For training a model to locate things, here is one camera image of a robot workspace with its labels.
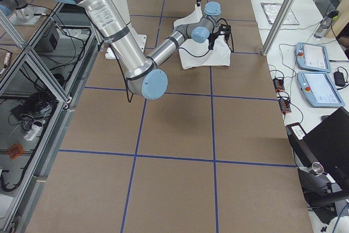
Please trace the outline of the white long-sleeve printed shirt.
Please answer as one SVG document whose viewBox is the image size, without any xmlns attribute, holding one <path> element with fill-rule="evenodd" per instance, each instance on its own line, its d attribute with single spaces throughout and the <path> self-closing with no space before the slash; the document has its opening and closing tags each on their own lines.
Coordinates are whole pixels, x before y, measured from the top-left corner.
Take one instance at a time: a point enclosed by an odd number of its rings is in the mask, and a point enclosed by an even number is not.
<svg viewBox="0 0 349 233">
<path fill-rule="evenodd" d="M 209 41 L 197 43 L 192 39 L 186 40 L 179 49 L 183 69 L 200 66 L 229 66 L 231 51 L 224 41 L 224 36 L 218 36 L 214 49 L 208 50 Z"/>
</svg>

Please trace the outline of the orange black connector box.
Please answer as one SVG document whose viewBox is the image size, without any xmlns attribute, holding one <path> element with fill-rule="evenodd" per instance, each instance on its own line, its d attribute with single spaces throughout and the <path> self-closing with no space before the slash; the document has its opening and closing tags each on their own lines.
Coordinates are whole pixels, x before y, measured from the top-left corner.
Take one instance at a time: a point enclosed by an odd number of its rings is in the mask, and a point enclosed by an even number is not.
<svg viewBox="0 0 349 233">
<path fill-rule="evenodd" d="M 283 79 L 274 78 L 273 79 L 273 85 L 274 85 L 274 88 L 275 88 L 276 92 L 283 92 L 285 90 L 285 88 L 284 88 L 284 80 Z"/>
<path fill-rule="evenodd" d="M 287 99 L 279 98 L 278 99 L 280 111 L 283 115 L 291 113 L 290 102 Z"/>
</svg>

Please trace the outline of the upper blue teach pendant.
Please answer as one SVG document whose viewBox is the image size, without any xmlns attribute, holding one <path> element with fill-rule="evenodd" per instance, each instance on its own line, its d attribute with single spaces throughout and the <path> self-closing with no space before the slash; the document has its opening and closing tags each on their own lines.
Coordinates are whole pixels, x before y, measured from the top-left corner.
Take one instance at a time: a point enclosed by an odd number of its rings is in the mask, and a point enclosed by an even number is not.
<svg viewBox="0 0 349 233">
<path fill-rule="evenodd" d="M 296 62 L 300 69 L 330 73 L 327 48 L 324 45 L 298 42 L 295 49 Z"/>
</svg>

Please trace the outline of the blue teach pendant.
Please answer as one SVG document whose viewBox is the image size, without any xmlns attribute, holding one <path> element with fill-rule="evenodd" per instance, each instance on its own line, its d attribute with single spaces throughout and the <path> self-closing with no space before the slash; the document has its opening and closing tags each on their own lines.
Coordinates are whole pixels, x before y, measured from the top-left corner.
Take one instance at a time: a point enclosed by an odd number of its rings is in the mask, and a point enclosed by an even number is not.
<svg viewBox="0 0 349 233">
<path fill-rule="evenodd" d="M 295 49 L 296 62 L 300 69 L 330 73 L 327 48 L 324 45 L 298 42 Z"/>
<path fill-rule="evenodd" d="M 312 107 L 336 108 L 345 102 L 330 79 L 328 73 L 300 71 L 297 73 L 300 90 Z"/>
</svg>

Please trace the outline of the lower blue teach pendant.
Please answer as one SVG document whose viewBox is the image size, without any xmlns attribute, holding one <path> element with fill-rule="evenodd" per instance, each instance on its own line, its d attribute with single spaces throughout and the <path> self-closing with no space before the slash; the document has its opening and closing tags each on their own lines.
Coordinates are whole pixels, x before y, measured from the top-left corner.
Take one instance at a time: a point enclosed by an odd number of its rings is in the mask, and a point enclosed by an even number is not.
<svg viewBox="0 0 349 233">
<path fill-rule="evenodd" d="M 300 71 L 297 73 L 300 90 L 312 107 L 336 108 L 345 102 L 330 79 L 328 73 Z"/>
</svg>

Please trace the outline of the clear water bottle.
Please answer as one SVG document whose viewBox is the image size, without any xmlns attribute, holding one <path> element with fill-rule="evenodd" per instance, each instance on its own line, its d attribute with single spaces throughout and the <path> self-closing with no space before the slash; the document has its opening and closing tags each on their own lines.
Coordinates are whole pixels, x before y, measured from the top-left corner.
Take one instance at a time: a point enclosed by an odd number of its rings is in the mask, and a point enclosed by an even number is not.
<svg viewBox="0 0 349 233">
<path fill-rule="evenodd" d="M 336 9 L 327 12 L 317 27 L 314 37 L 318 39 L 323 38 L 329 32 L 333 22 L 338 18 L 338 16 L 339 11 Z"/>
</svg>

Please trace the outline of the black power adapter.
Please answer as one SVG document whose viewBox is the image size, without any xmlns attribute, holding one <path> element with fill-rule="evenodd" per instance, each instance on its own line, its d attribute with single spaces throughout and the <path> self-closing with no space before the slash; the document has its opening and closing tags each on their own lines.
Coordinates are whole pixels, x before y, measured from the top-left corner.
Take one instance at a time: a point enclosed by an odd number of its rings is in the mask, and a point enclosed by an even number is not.
<svg viewBox="0 0 349 233">
<path fill-rule="evenodd" d="M 339 87 L 345 87 L 346 86 L 344 75 L 340 71 L 335 71 L 334 72 L 334 81 L 335 81 L 335 85 L 336 86 L 339 86 Z"/>
</svg>

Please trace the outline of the aluminium frame post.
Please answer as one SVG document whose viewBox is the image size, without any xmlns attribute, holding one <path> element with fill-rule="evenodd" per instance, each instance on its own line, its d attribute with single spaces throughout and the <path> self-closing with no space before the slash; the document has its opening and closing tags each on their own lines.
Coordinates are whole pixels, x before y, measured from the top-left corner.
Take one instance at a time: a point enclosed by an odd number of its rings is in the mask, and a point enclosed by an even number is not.
<svg viewBox="0 0 349 233">
<path fill-rule="evenodd" d="M 283 1 L 282 7 L 281 7 L 281 9 L 276 17 L 276 20 L 273 23 L 273 25 L 272 25 L 272 27 L 267 35 L 266 41 L 263 44 L 263 48 L 261 50 L 261 55 L 263 55 L 263 56 L 268 55 L 273 43 L 275 42 L 275 40 L 279 34 L 279 31 L 281 30 L 281 26 L 283 25 L 283 22 L 286 18 L 286 15 L 287 15 L 288 11 L 291 9 L 294 1 L 295 0 L 284 0 Z"/>
</svg>

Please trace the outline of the aluminium side frame rail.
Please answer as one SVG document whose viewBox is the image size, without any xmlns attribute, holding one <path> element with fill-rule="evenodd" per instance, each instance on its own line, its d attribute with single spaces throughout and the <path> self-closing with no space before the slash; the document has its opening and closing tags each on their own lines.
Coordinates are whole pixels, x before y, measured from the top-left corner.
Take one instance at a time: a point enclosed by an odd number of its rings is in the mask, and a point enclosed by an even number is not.
<svg viewBox="0 0 349 233">
<path fill-rule="evenodd" d="M 35 6 L 1 18 L 1 232 L 23 232 L 98 54 L 85 11 Z"/>
</svg>

